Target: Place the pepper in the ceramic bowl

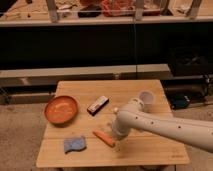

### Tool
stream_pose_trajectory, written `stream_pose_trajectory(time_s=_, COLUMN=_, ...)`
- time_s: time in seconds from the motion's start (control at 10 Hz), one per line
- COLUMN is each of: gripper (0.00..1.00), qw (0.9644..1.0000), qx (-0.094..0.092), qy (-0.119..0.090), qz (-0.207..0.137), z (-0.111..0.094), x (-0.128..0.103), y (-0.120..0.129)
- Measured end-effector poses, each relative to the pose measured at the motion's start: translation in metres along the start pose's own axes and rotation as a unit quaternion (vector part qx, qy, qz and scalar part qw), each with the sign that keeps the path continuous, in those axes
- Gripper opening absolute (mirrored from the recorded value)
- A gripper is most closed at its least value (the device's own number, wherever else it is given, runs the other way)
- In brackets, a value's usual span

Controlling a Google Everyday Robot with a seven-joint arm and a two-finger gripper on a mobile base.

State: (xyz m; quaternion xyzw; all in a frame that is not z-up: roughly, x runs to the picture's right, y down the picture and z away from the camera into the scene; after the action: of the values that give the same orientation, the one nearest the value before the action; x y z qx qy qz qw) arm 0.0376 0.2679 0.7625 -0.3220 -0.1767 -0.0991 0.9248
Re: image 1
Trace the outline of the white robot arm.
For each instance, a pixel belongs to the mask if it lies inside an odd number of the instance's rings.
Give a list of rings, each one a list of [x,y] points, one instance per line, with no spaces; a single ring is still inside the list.
[[[213,122],[162,117],[145,113],[139,98],[130,99],[116,111],[112,131],[119,139],[127,137],[132,129],[148,131],[213,153]]]

